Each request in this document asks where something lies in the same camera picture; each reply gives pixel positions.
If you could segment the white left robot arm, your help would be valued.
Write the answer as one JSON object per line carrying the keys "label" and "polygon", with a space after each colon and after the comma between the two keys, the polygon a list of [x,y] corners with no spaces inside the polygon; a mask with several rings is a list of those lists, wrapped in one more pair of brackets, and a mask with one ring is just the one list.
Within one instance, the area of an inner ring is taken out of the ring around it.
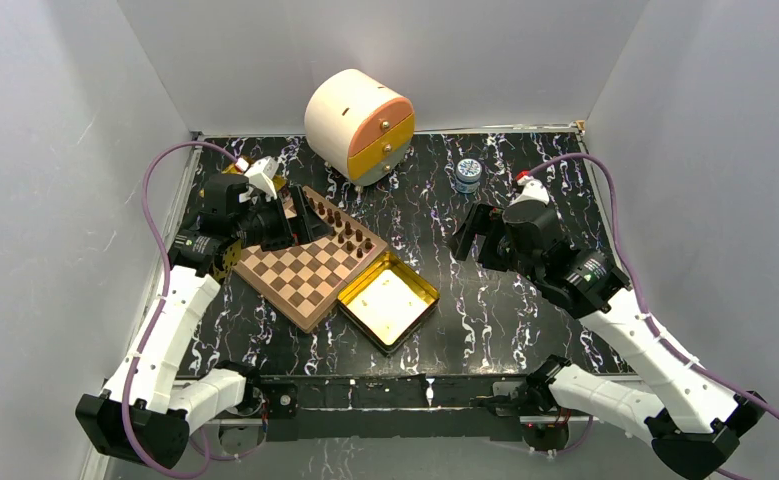
{"label": "white left robot arm", "polygon": [[243,251],[281,251],[331,232],[300,186],[265,192],[244,176],[215,174],[203,192],[202,205],[162,250],[157,303],[101,392],[82,395],[75,411],[99,453],[167,474],[207,421],[227,410],[251,416],[267,407],[257,369],[234,361],[173,388],[198,324]]}

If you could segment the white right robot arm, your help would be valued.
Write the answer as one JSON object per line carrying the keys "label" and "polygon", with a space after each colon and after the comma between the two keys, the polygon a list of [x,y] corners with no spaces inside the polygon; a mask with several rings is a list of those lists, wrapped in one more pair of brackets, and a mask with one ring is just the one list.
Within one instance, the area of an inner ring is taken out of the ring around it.
{"label": "white right robot arm", "polygon": [[649,388],[604,380],[551,355],[515,390],[482,406],[582,411],[642,440],[685,479],[716,472],[762,418],[761,407],[665,348],[668,332],[640,312],[627,275],[602,251],[572,246],[553,207],[538,200],[506,208],[474,203],[451,237],[452,256],[466,259],[477,237],[484,239],[478,264],[530,281],[545,300],[601,336]]}

